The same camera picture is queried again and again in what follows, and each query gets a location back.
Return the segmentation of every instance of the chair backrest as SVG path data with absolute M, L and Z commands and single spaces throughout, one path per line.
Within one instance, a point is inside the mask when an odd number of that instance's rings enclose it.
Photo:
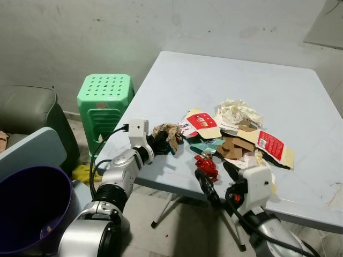
M 33 166 L 59 167 L 66 152 L 57 132 L 43 127 L 0 154 L 0 181 Z

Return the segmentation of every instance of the gray wall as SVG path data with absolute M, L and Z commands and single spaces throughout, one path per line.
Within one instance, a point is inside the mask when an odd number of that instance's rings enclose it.
M 314 69 L 342 114 L 342 52 L 303 43 L 324 3 L 2 0 L 0 85 L 54 86 L 78 112 L 85 76 L 127 73 L 138 88 L 169 50 Z

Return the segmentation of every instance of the purple trash bin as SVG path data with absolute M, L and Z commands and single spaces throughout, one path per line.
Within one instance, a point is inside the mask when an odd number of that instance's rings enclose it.
M 65 229 L 81 211 L 68 176 L 47 166 L 2 180 L 0 199 L 0 255 L 56 254 Z

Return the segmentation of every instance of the yellow cloth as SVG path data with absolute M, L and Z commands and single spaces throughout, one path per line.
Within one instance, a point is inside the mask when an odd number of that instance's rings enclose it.
M 71 179 L 77 179 L 86 185 L 90 184 L 90 167 L 87 165 L 78 165 L 71 174 Z M 101 176 L 95 173 L 94 182 L 100 182 Z

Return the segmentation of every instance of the green stool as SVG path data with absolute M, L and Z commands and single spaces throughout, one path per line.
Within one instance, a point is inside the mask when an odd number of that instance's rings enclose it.
M 90 154 L 113 131 L 135 92 L 126 74 L 91 74 L 85 78 L 77 96 Z

